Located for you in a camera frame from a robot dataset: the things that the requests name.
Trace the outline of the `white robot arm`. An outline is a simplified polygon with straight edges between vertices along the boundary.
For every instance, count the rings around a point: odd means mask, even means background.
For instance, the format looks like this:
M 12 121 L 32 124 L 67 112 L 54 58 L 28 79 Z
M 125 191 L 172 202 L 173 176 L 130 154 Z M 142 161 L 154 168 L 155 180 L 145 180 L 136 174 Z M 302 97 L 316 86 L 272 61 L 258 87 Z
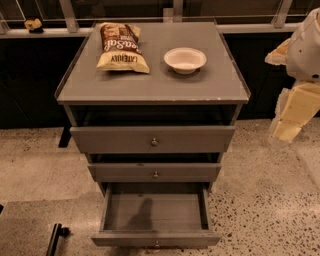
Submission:
M 270 127 L 273 141 L 291 143 L 320 111 L 320 8 L 312 10 L 292 36 L 265 57 L 271 65 L 285 65 L 295 79 L 278 97 Z

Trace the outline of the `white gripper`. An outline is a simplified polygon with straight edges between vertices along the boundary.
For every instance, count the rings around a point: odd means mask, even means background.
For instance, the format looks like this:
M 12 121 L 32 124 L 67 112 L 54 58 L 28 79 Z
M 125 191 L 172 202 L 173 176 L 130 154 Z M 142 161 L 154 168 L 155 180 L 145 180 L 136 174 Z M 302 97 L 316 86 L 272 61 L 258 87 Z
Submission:
M 291 143 L 320 110 L 320 84 L 296 81 L 291 89 L 283 89 L 276 105 L 270 137 Z

